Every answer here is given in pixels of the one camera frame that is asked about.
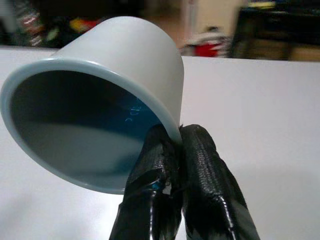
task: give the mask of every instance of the black tape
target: black tape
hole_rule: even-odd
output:
[[[199,125],[180,128],[183,213],[189,240],[259,240],[239,185]]]
[[[110,240],[173,240],[181,221],[182,194],[175,145],[162,125],[147,133],[129,175]]]

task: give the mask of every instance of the blurry background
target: blurry background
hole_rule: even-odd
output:
[[[0,45],[61,48],[116,16],[153,22],[183,55],[320,61],[320,0],[0,0]]]

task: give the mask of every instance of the floor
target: floor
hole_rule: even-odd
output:
[[[177,48],[185,45],[185,25],[183,23],[182,12],[179,9],[170,9],[150,14],[145,19],[164,30],[174,40]]]

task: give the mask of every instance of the white container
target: white container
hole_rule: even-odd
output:
[[[106,20],[51,57],[14,71],[1,113],[14,140],[55,175],[121,194],[147,130],[176,143],[184,69],[172,39],[135,17]]]

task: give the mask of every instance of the white tabletop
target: white tabletop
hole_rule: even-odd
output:
[[[52,50],[0,49],[0,84]],[[184,57],[181,123],[200,124],[235,175],[262,240],[317,240],[320,63]],[[66,182],[0,120],[0,239],[105,240],[120,195]],[[181,224],[177,240],[185,240]]]

